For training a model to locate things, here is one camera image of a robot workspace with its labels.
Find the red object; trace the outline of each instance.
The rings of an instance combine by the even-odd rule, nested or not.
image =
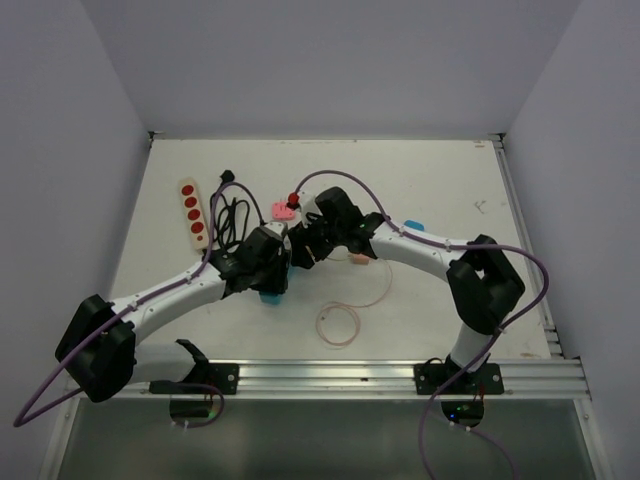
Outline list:
[[[298,202],[300,201],[300,195],[298,195],[296,192],[290,193],[287,200],[289,201],[289,205],[297,207]]]
[[[200,233],[202,230],[204,230],[204,224],[202,222],[196,222],[191,225],[191,231],[193,233]]]

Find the coiled beige wire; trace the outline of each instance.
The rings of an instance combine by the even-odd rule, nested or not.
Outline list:
[[[389,262],[387,262],[386,260],[383,260],[383,262],[389,270],[389,284],[387,285],[387,288],[385,289],[384,293],[377,300],[374,300],[371,303],[367,303],[366,305],[350,305],[348,303],[331,301],[324,304],[324,306],[320,309],[320,311],[318,312],[318,315],[316,316],[316,332],[318,332],[318,336],[325,343],[328,343],[329,345],[332,345],[334,347],[346,347],[347,345],[350,345],[351,343],[353,343],[353,341],[357,338],[358,334],[360,333],[362,321],[360,319],[360,315],[358,315],[358,312],[356,312],[356,310],[360,308],[373,307],[374,305],[384,300],[384,298],[387,296],[387,294],[391,290],[391,285],[393,284],[393,270],[391,269],[391,265],[389,265]],[[355,332],[353,333],[353,335],[342,342],[334,342],[330,340],[329,338],[327,338],[324,331],[322,330],[322,322],[327,318],[327,315],[332,310],[344,310],[345,312],[347,312],[351,316],[351,319],[353,320],[353,325],[355,326]]]

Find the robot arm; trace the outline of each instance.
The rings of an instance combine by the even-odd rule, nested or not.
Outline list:
[[[289,252],[284,249],[287,226],[257,227],[233,252],[212,252],[197,277],[198,262],[186,272],[146,291],[104,301],[84,300],[62,337],[55,356],[62,361],[87,336],[129,307],[130,313],[91,342],[67,366],[67,371],[94,402],[111,398],[128,383],[155,380],[206,383],[208,361],[190,342],[142,344],[153,332],[199,306],[246,289],[284,293]],[[186,282],[171,288],[177,281]],[[148,301],[143,299],[152,296]]]
[[[487,345],[496,328],[524,293],[524,283],[505,255],[496,250],[461,251],[416,242],[394,231],[379,213],[363,215],[340,188],[330,188],[315,199],[300,195],[303,221],[289,232],[291,264],[311,268],[337,246],[351,253],[392,260],[416,267],[447,282],[463,321],[449,361],[467,365]],[[445,245],[490,244],[480,235],[473,241],[436,237],[405,227],[413,235]],[[469,372],[479,369],[488,354]]]

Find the white table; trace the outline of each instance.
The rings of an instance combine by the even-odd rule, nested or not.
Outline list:
[[[261,204],[267,219],[271,204],[286,198],[298,181],[319,169],[355,174],[379,196],[399,222],[423,223],[427,231],[474,239],[484,233],[500,243],[519,245],[505,186],[491,142],[471,141],[274,141],[158,140],[154,143],[120,261],[112,297],[155,285],[197,261],[191,248],[178,194],[178,181],[194,177],[206,204],[231,169]],[[343,187],[363,212],[374,205],[359,186],[339,177],[320,177],[317,192]],[[250,225],[256,225],[253,216]],[[333,256],[346,256],[334,252]],[[509,255],[527,285],[523,305],[533,296],[524,261]],[[296,269],[278,306],[264,304],[247,291],[198,308],[154,333],[146,341],[187,338],[211,358],[403,360],[444,357],[461,321],[449,286],[411,267],[392,264],[390,294],[375,307],[360,310],[362,331],[348,347],[323,343],[314,328],[319,308],[329,300],[361,304],[377,298],[387,282],[385,266],[373,262],[322,262],[310,271]],[[509,328],[493,358],[549,358],[540,309]],[[346,313],[325,320],[335,339],[351,335]]]

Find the white wall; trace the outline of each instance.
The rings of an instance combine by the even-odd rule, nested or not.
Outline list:
[[[82,0],[149,129],[485,137],[579,0]]]
[[[0,65],[0,478],[29,480],[55,413],[13,417],[77,304],[110,286],[147,146],[77,0],[4,2]]]
[[[584,0],[507,136],[560,339],[620,479],[638,477],[640,3]]]

